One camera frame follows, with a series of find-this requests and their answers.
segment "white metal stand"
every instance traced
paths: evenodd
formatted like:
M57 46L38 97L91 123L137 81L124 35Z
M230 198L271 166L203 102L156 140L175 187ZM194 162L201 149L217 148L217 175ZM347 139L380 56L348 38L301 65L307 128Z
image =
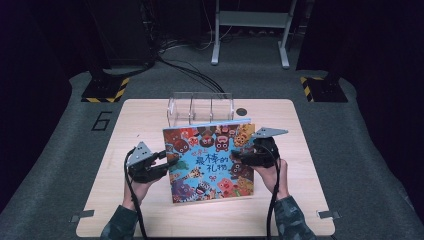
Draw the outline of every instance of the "white metal stand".
M278 41L281 65L284 69L289 68L289 60L286 52L287 37L293 19L294 8L297 0L292 0L288 13L267 13L267 12L240 12L240 11L220 11L219 0L216 0L215 12L215 44L212 53L212 65L218 65L220 37L219 26L251 26L284 28L283 39Z

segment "children's picture book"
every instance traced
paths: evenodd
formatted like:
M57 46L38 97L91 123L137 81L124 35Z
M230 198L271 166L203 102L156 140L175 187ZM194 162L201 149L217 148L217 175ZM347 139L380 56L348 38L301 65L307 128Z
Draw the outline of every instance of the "children's picture book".
M253 169L231 150L253 151L255 125L239 119L163 129L173 203L253 195Z

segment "wooden tabletop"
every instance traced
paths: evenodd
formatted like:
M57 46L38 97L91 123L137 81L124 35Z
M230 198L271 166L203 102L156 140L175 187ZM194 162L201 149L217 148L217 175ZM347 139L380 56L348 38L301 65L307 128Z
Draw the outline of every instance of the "wooden tabletop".
M79 237L98 237L122 203L124 159L144 141L152 152L164 150L162 129L168 127L167 99L130 99L121 110L84 210L94 216L81 218ZM293 103L284 99L235 99L235 109L244 108L257 128L287 129L275 136L280 155L288 162L290 194L296 199L309 227L319 236L335 231L332 219L316 212L328 206ZM243 237L266 236L266 216L271 193L255 172L254 195L218 202L173 204L168 176L150 188L143 200L145 228L149 237ZM272 234L278 236L272 217ZM141 236L137 226L135 236Z

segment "yellow and black hazard tape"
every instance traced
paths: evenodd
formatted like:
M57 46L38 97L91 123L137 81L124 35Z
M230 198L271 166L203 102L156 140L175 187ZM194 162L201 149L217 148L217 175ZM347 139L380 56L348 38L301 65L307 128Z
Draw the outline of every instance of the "yellow and black hazard tape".
M119 87L119 90L116 93L116 96L113 97L113 98L81 98L81 102L92 102L92 103L119 102L122 95L124 95L125 88L127 87L129 81L130 81L129 78L126 78L126 79L124 79L124 81L122 81L121 86Z
M314 97L312 96L311 89L309 88L309 85L308 85L308 79L314 79L314 80L323 80L323 79L322 79L322 78L320 78L320 77L315 77L315 78L311 78L311 77L308 77L308 78L306 78L306 77L301 77L301 78L300 78L300 82L302 83L303 90L304 90L304 92L305 92L306 98L308 99L308 102L315 102L315 101L314 101Z

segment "forearm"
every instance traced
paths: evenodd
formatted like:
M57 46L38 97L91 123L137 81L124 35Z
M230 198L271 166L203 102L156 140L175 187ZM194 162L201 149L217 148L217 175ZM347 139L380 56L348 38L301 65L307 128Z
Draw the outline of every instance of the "forearm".
M306 225L305 216L292 196L276 201L274 213L280 239L316 239L315 234Z
M137 213L121 205L104 227L100 239L133 239Z

